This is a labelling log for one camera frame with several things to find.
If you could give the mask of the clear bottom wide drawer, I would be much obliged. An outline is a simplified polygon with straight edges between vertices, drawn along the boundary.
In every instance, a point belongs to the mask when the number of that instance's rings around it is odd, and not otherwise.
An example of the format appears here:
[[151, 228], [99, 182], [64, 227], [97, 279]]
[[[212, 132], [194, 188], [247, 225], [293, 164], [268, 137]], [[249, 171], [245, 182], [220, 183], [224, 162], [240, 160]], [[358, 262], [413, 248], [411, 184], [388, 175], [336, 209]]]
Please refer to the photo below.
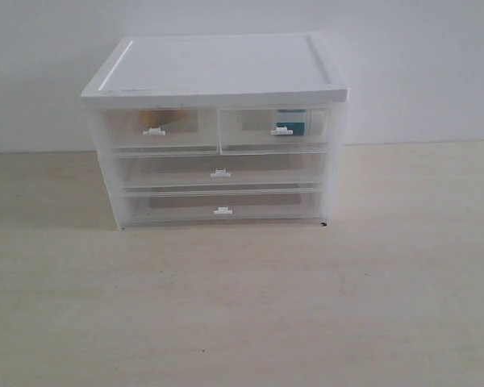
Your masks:
[[127, 198], [127, 224], [324, 217], [317, 189], [144, 195]]

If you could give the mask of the clear wide drawer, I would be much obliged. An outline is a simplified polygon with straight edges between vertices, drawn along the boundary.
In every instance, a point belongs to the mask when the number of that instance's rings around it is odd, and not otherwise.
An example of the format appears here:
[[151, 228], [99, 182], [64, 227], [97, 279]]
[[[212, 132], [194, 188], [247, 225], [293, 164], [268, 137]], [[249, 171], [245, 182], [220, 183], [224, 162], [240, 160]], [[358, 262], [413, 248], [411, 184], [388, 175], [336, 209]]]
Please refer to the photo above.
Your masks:
[[144, 195], [127, 198], [127, 224], [324, 217], [317, 189]]
[[245, 185], [318, 182], [324, 154], [144, 156], [117, 159], [121, 185], [157, 186]]

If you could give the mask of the white plastic drawer cabinet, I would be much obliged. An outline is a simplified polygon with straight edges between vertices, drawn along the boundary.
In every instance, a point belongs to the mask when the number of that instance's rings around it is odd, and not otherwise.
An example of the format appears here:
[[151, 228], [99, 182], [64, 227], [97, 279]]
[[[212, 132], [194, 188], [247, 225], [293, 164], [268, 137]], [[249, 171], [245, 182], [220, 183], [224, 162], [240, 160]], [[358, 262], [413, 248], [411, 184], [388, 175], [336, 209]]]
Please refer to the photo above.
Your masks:
[[[126, 230], [174, 223], [229, 223], [282, 219], [127, 224], [127, 198], [144, 195], [317, 189], [324, 217], [290, 219], [327, 224], [348, 112], [348, 85], [323, 38], [313, 32], [137, 36], [120, 41], [80, 96], [90, 117], [98, 162], [117, 226]], [[133, 189], [121, 185], [117, 159], [144, 156], [268, 155], [213, 152], [117, 152], [107, 134], [108, 110], [328, 108], [328, 144], [321, 181], [306, 183], [185, 185]]]

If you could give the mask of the teal bottle white cap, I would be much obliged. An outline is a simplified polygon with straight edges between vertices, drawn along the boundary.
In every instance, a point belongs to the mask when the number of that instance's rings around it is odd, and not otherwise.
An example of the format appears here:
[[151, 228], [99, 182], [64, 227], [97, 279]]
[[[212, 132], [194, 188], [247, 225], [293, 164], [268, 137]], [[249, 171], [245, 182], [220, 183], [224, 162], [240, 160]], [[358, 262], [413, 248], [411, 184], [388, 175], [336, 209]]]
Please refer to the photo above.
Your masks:
[[278, 110], [275, 115], [273, 135], [305, 136], [309, 129], [308, 110]]

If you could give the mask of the clear middle wide drawer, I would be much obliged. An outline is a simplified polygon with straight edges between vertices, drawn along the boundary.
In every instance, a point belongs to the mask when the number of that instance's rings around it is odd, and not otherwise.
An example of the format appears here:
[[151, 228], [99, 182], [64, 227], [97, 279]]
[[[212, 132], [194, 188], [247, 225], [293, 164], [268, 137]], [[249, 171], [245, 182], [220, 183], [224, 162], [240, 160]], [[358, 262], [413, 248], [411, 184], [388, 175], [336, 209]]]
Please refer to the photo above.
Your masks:
[[121, 185], [157, 186], [245, 185], [318, 182], [324, 154], [144, 156], [117, 159]]

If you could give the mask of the yellow cheese wedge sponge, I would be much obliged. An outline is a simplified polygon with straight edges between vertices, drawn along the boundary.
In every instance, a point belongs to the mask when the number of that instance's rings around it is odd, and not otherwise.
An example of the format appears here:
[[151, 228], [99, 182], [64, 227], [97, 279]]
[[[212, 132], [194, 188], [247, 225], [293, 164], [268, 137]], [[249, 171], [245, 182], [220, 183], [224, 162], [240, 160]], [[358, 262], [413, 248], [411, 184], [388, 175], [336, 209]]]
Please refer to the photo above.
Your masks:
[[139, 122], [146, 128], [161, 127], [180, 121], [186, 116], [185, 110], [142, 110], [139, 114]]

